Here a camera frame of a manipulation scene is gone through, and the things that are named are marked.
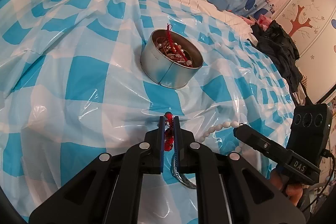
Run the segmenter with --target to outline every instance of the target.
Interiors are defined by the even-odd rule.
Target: tree illustration
[[[288,19],[292,24],[292,29],[288,34],[290,37],[292,37],[295,32],[299,31],[299,32],[301,32],[302,37],[304,37],[304,35],[306,35],[308,38],[310,38],[309,33],[305,29],[302,29],[302,28],[304,28],[304,27],[314,28],[315,29],[314,33],[317,34],[318,29],[320,27],[319,26],[316,26],[316,27],[313,26],[311,24],[311,22],[312,21],[318,22],[320,20],[325,20],[325,18],[324,17],[319,18],[319,16],[308,18],[306,13],[304,12],[304,9],[306,9],[306,11],[308,11],[308,10],[312,10],[312,8],[314,8],[317,11],[320,11],[320,9],[319,9],[320,7],[315,6],[314,0],[310,0],[310,4],[300,6],[299,3],[301,1],[302,0],[297,0],[296,3],[292,3],[292,10],[288,10],[288,12],[290,13],[290,17],[295,17],[295,19],[288,18],[285,14],[283,14],[282,16],[284,18]]]
[[[300,14],[305,7],[304,6],[301,7],[300,5],[298,5],[297,8],[298,9],[297,9],[297,15],[296,15],[295,20],[294,21],[293,21],[293,19],[290,20],[290,22],[292,23],[292,30],[288,34],[290,37],[292,37],[292,35],[297,30],[301,29],[302,27],[309,27],[309,28],[313,27],[312,25],[310,25],[310,21],[311,21],[310,18],[307,18],[306,22],[304,22],[304,23],[299,22]]]

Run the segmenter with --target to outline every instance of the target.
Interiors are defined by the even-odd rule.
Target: cable
[[[328,179],[327,183],[325,184],[325,186],[323,187],[322,191],[317,194],[316,198],[306,208],[304,208],[302,212],[304,212],[305,210],[310,208],[310,206],[321,196],[321,194],[324,192],[324,190],[326,189],[326,187],[330,183],[332,173],[335,172],[335,156],[329,150],[326,150],[326,149],[324,149],[322,151],[322,153],[324,153],[323,157],[330,157],[332,159],[332,161],[333,161],[332,171],[331,171],[329,179]]]

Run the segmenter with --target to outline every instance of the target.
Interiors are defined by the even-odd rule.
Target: bed
[[[25,219],[97,155],[142,141],[166,111],[196,139],[230,120],[287,143],[294,104],[283,79],[247,40],[250,27],[205,0],[0,0],[0,16],[0,185]],[[167,23],[204,58],[180,90],[154,84],[139,63]],[[274,167],[232,128],[204,143],[266,177]],[[196,192],[170,174],[172,154],[162,175],[144,176],[140,223],[197,223]]]

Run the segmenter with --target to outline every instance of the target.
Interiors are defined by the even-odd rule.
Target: black cable
[[[310,206],[322,195],[322,193],[324,192],[324,190],[326,189],[326,187],[328,186],[328,184],[331,181],[332,174],[335,172],[335,156],[330,151],[327,150],[327,152],[328,153],[326,153],[324,155],[324,157],[328,156],[333,160],[333,168],[332,168],[332,171],[330,173],[329,179],[328,179],[327,183],[325,184],[325,186],[323,187],[322,191],[317,194],[316,198],[306,208],[304,208],[302,212],[304,212],[305,210],[310,208]]]

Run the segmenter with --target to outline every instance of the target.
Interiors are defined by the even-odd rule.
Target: black cloth
[[[256,49],[272,60],[281,77],[286,79],[290,93],[297,92],[303,77],[295,66],[295,61],[300,55],[293,40],[275,20],[265,32],[258,24],[254,24],[252,30],[258,40]]]
[[[307,90],[306,90],[306,87],[304,85],[302,85],[302,89],[303,89],[303,92],[305,93],[306,95],[306,102],[305,102],[305,106],[311,106],[313,105],[313,102],[311,101],[311,99],[308,97],[308,94],[307,94]]]

